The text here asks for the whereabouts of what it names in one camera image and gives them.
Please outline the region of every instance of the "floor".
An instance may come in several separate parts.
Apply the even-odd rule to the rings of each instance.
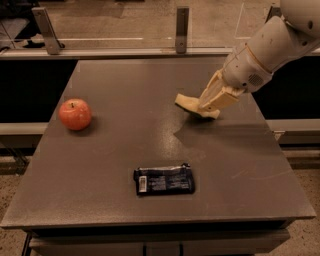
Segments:
[[[43,1],[57,37],[68,49],[167,48],[174,46],[178,6],[190,7],[189,47],[230,47],[264,23],[268,0],[66,0]],[[320,148],[283,148],[297,179],[320,214]],[[23,176],[15,161],[0,157],[0,220]],[[289,227],[291,239],[268,255],[320,255],[320,219]],[[0,255],[21,255],[26,235],[0,229]]]

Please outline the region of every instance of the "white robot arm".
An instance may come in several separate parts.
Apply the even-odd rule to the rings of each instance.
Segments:
[[[220,109],[255,92],[276,70],[320,45],[320,0],[281,0],[283,16],[272,17],[245,44],[228,55],[199,99],[178,94],[176,104],[201,117],[216,119]]]

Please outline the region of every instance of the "glass panel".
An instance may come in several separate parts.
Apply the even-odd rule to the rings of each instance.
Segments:
[[[21,14],[8,14],[4,3],[17,3]],[[232,47],[261,27],[279,0],[2,0],[1,48],[41,47],[43,38],[31,8],[47,9],[66,49],[172,48],[177,7],[189,7],[188,47]]]

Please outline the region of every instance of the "table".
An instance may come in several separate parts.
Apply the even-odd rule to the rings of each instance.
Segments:
[[[174,105],[223,61],[79,61],[57,109],[83,98],[93,121],[73,132],[54,112],[1,226],[30,232],[41,255],[245,254],[287,240],[316,214],[251,94],[215,121]],[[194,194],[136,195],[134,169],[184,162]]]

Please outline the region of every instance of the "red apple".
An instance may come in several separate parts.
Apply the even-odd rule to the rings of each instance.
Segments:
[[[60,106],[59,118],[70,130],[79,131],[90,124],[91,109],[82,99],[70,99]]]

